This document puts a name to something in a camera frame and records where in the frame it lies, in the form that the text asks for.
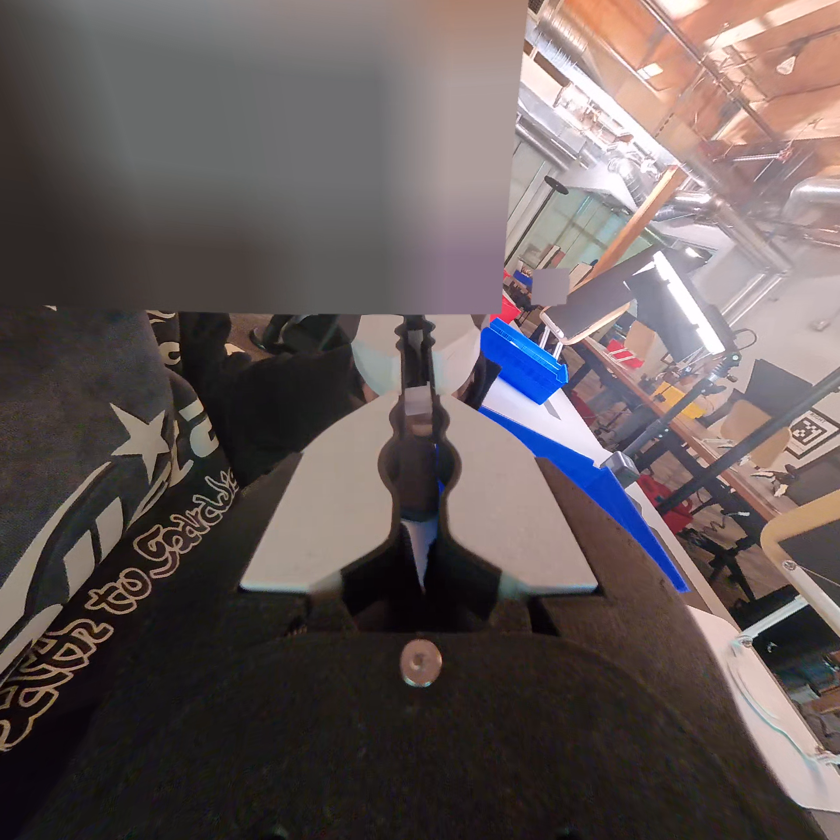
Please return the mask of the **small grey box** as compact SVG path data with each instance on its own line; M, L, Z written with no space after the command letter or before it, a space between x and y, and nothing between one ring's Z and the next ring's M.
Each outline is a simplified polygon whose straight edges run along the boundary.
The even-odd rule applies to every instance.
M620 450L609 454L602 463L602 469L612 474L622 488L636 484L640 476L634 461Z

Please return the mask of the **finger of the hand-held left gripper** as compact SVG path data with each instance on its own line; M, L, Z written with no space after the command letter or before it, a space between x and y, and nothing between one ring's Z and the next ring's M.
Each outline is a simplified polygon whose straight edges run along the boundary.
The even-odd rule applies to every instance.
M402 389L403 357L398 331L403 323L402 315L363 315L351 341L355 368L376 396Z
M480 356L480 331L470 315L429 315L434 387L453 395L471 377Z

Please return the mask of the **blue plastic bin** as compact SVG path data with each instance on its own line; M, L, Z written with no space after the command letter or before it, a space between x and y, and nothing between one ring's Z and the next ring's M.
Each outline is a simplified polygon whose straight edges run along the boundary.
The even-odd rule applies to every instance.
M481 330L480 349L504 382L539 405L569 383L565 364L500 318Z
M676 562L665 551L634 501L612 474L602 469L587 455L546 437L539 431L493 411L481 409L478 412L511 432L530 449L537 460L546 459L550 466L557 468L562 476L571 480L575 488L583 491L587 498L603 510L615 524L621 526L631 540L646 552L678 593L684 594L689 591ZM571 514L564 513L564 516L571 527Z

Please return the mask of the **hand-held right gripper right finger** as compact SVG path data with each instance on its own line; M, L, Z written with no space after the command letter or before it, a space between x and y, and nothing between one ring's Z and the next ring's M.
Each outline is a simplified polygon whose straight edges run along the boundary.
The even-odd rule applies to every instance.
M503 426L443 395L440 499L427 588L460 601L588 595L598 582L530 449Z

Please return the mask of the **silver ribbed flexible duct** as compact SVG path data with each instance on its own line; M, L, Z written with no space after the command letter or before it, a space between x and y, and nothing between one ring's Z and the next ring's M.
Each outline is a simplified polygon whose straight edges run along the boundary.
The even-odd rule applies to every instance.
M781 213L784 222L813 226L825 215L838 215L839 176L813 176L795 185Z

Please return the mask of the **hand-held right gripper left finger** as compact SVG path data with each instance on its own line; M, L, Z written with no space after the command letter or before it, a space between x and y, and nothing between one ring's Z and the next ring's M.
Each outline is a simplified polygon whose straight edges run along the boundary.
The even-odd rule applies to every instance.
M411 591L410 542L382 460L400 395L378 396L304 448L240 581L242 590Z

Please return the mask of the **wooden support post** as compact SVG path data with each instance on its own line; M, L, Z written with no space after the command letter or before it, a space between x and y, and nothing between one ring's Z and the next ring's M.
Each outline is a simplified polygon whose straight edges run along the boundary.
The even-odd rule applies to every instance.
M679 164L672 164L666 169L648 197L644 199L641 206L630 217L593 266L586 278L587 280L599 277L618 264L631 245L640 238L648 224L654 220L656 213L664 208L678 192L678 189L683 186L686 175L687 173Z

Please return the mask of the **small wood-backed black panel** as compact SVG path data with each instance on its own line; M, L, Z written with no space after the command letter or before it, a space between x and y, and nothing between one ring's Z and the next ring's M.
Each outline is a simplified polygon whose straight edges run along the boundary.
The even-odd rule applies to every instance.
M548 337L561 345L576 344L617 319L634 300L627 281L642 265L632 258L600 274L595 273L598 266L589 267L585 275L583 266L575 269L572 278L578 282L566 302L540 312L540 346L545 346Z

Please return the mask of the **small printed tag marker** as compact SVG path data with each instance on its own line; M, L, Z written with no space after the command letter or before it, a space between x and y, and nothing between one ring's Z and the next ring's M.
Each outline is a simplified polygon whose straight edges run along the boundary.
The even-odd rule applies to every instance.
M794 459L803 460L839 435L839 425L828 415L811 407L791 423L789 431L791 436L785 452Z

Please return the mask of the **LED panel light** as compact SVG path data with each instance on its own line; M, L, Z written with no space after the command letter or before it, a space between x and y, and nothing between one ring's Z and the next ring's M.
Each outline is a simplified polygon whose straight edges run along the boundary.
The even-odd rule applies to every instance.
M636 320L657 334L675 362L699 351L735 350L732 330L692 282L699 263L681 248L651 245L616 266L636 301Z

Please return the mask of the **black printed sweatshirt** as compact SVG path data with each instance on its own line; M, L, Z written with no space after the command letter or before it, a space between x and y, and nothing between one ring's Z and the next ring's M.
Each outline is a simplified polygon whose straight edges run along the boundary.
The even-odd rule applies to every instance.
M238 493L188 378L194 313L2 308L2 755Z

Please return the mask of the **person's left forearm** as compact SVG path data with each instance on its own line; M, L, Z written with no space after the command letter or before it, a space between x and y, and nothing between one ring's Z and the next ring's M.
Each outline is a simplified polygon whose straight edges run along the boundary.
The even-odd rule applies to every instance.
M222 403L223 448L242 488L364 404L349 344L252 363Z

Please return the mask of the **long wooden workbench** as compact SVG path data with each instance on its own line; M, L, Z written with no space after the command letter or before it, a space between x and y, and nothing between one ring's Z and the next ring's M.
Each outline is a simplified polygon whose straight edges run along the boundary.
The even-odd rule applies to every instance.
M656 418L666 414L667 405L642 387L640 372L628 369L621 362L615 361L601 344L593 339L583 339L573 350L590 371L598 374L605 385L613 385L627 396L631 407L645 406ZM656 438L652 445L671 445L674 438L679 440L675 457L691 476L698 475L707 466L712 466L726 453L718 446L708 444L711 431L690 417L677 415L669 423L668 431L662 438ZM789 498L775 497L772 483L755 476L749 464L731 465L709 479L704 487L714 497L738 497L743 505L764 521L795 509L795 504Z

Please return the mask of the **red bag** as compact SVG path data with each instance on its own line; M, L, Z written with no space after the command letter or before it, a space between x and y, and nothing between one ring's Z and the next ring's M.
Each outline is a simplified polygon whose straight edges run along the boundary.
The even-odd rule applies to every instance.
M663 483L656 480L648 474L641 474L637 483L646 496L646 498L657 508L668 498L672 490ZM667 510L662 514L663 519L670 528L676 528L677 531L688 526L693 519L693 507L690 500L684 500L680 504Z

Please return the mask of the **yellow box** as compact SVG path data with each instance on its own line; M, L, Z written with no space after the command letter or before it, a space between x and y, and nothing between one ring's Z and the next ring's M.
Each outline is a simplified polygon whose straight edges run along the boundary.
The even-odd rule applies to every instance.
M675 406L684 396L686 394L678 387L664 381L659 383L653 393L654 401L662 405L665 410ZM704 395L698 395L684 407L679 416L684 419L698 420L706 415L709 406L707 398Z

